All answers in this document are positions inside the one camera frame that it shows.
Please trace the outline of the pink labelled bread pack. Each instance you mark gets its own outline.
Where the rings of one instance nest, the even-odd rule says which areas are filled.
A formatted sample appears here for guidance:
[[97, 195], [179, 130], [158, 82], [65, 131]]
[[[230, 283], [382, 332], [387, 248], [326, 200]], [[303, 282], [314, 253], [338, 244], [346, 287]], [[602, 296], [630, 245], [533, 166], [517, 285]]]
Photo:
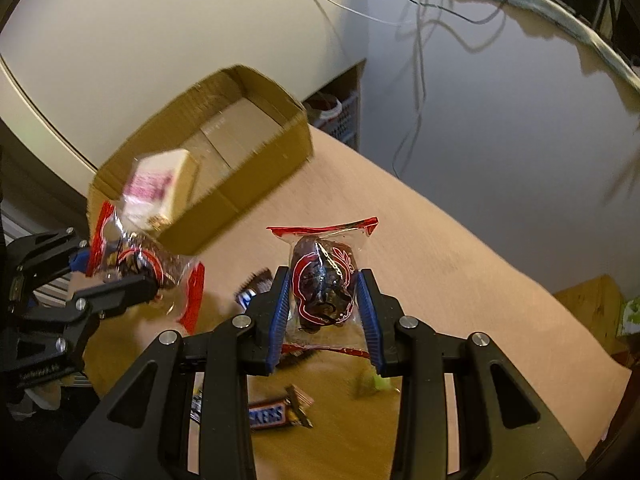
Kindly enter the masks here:
[[122, 212], [138, 228], [160, 232], [186, 210], [198, 161], [185, 148], [140, 158], [122, 190]]

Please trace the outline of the red-edged dark snack bag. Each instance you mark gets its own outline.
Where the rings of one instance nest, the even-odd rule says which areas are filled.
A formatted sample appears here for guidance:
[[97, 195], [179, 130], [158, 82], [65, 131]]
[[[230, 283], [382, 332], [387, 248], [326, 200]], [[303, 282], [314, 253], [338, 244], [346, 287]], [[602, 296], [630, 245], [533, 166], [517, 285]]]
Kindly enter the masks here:
[[360, 321], [357, 282], [361, 252], [378, 218], [334, 226], [272, 226], [290, 246], [288, 303], [283, 351], [331, 351], [368, 355]]

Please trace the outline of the brown cardboard box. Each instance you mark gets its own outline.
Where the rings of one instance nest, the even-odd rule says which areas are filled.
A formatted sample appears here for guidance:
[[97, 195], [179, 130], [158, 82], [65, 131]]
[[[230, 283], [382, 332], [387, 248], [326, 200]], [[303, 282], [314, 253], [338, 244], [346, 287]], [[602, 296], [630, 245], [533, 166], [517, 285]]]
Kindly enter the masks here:
[[157, 233], [194, 255], [281, 185], [314, 154], [306, 110], [274, 80], [244, 65], [218, 70], [138, 128], [94, 176], [89, 226], [122, 197], [144, 156], [185, 148], [198, 163], [186, 210]]

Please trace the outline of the blue Snickers bar upper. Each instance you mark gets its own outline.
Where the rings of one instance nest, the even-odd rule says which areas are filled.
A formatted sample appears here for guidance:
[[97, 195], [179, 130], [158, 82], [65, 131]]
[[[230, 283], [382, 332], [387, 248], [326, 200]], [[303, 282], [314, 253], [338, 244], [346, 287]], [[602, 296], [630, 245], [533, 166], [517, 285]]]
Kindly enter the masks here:
[[254, 297], [270, 291], [272, 282], [273, 275], [267, 268], [252, 274], [235, 293], [235, 302], [242, 311], [246, 311]]

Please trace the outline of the blue Snickers bar lower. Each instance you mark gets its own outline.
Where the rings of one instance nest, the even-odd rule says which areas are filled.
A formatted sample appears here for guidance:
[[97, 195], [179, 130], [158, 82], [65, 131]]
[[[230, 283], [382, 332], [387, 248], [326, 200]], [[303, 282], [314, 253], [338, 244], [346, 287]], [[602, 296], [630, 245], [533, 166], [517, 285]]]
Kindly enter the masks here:
[[248, 422], [251, 430], [276, 429], [291, 426], [311, 428], [306, 411], [314, 400], [296, 385], [285, 388], [285, 395], [251, 403], [248, 406]]

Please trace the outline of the blue snickers bar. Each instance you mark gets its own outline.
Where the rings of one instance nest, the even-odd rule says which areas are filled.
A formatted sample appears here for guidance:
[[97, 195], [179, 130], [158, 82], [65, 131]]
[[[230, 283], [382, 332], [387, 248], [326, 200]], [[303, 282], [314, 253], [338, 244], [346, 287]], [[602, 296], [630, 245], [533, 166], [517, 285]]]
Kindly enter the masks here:
[[306, 411], [314, 400], [296, 385], [285, 388], [285, 395], [251, 403], [248, 406], [248, 422], [251, 430], [276, 429], [291, 426], [311, 428]]
[[242, 311], [246, 311], [254, 297], [270, 291], [272, 282], [273, 275], [267, 268], [252, 274], [235, 293], [235, 302]]

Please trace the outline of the green candy clear wrapper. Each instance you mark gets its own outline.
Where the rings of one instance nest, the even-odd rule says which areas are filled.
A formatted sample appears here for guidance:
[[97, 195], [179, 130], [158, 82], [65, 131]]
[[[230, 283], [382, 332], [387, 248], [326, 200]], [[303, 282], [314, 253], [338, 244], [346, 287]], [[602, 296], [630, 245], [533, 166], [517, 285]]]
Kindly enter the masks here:
[[400, 393], [400, 385], [394, 378], [380, 376], [373, 367], [360, 370], [355, 378], [354, 397], [366, 398], [378, 393]]

